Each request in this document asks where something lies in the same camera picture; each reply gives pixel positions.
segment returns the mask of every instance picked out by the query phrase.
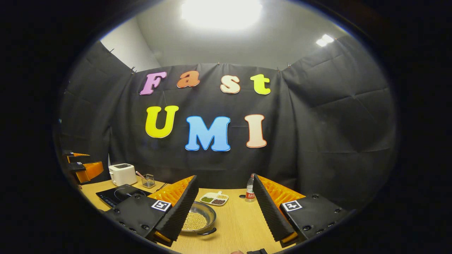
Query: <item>white toaster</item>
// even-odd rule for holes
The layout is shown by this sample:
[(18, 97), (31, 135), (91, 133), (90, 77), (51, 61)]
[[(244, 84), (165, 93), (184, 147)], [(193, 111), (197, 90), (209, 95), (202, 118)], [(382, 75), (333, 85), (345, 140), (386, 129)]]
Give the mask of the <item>white toaster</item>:
[(135, 167), (133, 165), (126, 163), (116, 164), (109, 166), (108, 170), (110, 171), (110, 177), (112, 178), (113, 184), (116, 186), (134, 184), (137, 182)]

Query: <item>water bottle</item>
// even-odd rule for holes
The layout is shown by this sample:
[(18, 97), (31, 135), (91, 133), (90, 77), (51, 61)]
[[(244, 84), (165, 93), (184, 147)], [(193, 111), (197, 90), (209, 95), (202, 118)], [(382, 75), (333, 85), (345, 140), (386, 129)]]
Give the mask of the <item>water bottle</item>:
[(253, 181), (254, 181), (254, 175), (251, 174), (251, 177), (248, 180), (248, 183), (246, 184), (246, 195), (245, 195), (246, 202), (253, 202), (254, 200), (256, 200), (256, 196), (254, 195), (254, 191), (253, 191)]

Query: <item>stainless steel bowl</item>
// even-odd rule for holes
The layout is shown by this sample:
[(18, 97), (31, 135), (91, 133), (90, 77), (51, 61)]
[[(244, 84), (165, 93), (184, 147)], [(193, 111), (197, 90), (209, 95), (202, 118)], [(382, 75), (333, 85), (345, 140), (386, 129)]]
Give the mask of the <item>stainless steel bowl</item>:
[[(203, 203), (197, 202), (197, 201), (195, 201), (193, 203), (192, 208), (190, 208), (190, 212), (197, 212), (197, 213), (201, 214), (202, 216), (204, 216), (204, 218), (206, 218), (206, 221), (207, 221), (207, 226), (197, 229), (197, 230), (182, 230), (182, 232), (204, 231), (204, 230), (208, 229), (215, 222), (215, 220), (217, 218), (217, 214), (212, 209), (212, 207), (205, 205)], [(206, 231), (204, 233), (198, 233), (198, 235), (209, 235), (209, 234), (215, 232), (216, 230), (217, 230), (216, 228), (212, 228), (211, 230)]]

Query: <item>black fabric wall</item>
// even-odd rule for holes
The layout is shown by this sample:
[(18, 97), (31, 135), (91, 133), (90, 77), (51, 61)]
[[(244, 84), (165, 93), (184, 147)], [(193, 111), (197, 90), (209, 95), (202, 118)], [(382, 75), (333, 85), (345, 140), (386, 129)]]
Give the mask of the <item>black fabric wall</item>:
[[(346, 208), (367, 201), (390, 172), (396, 137), (393, 100), (381, 69), (353, 38), (340, 38), (281, 72), (198, 64), (131, 75), (100, 43), (91, 51), (65, 94), (66, 149), (102, 160), (109, 152), (112, 164), (133, 164), (159, 181), (197, 174), (204, 188), (244, 188), (250, 174), (257, 173), (301, 193), (320, 193)], [(194, 70), (200, 84), (177, 88), (179, 76)], [(154, 93), (139, 95), (146, 75), (160, 71), (168, 76)], [(250, 77), (257, 74), (270, 79), (270, 94), (254, 91)], [(221, 92), (223, 75), (238, 76), (241, 91)], [(168, 105), (179, 107), (171, 134), (148, 136), (146, 109), (162, 107), (157, 118), (162, 128)], [(263, 148), (245, 145), (249, 130), (244, 117), (249, 114), (265, 116)], [(207, 127), (215, 117), (229, 117), (231, 150), (185, 150), (189, 116), (201, 116)]]

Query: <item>table surface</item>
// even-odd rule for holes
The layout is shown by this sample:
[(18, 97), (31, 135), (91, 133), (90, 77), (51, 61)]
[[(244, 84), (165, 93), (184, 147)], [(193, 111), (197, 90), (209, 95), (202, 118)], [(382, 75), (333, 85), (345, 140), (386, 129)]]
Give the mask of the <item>table surface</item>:
[[(138, 182), (132, 186), (146, 190), (147, 192), (155, 192), (164, 183), (156, 181), (152, 188), (145, 188), (141, 184), (141, 178), (137, 176)], [(98, 209), (107, 211), (110, 209), (96, 195), (96, 192), (104, 191), (116, 187), (111, 180), (85, 184), (82, 186), (82, 193), (94, 204)], [(282, 248), (279, 242), (275, 242), (265, 222), (264, 216), (260, 210), (257, 200), (248, 203), (239, 195), (245, 194), (246, 189), (206, 189), (200, 188), (196, 201), (208, 192), (228, 195), (228, 201), (222, 206), (210, 205), (217, 213), (213, 227), (217, 231), (210, 235), (197, 235), (196, 233), (181, 232), (177, 241), (173, 242), (171, 247), (165, 248), (184, 253), (184, 254), (230, 254), (231, 252), (240, 250), (243, 253), (247, 251), (255, 251), (265, 249), (267, 253), (275, 253), (286, 248)]]

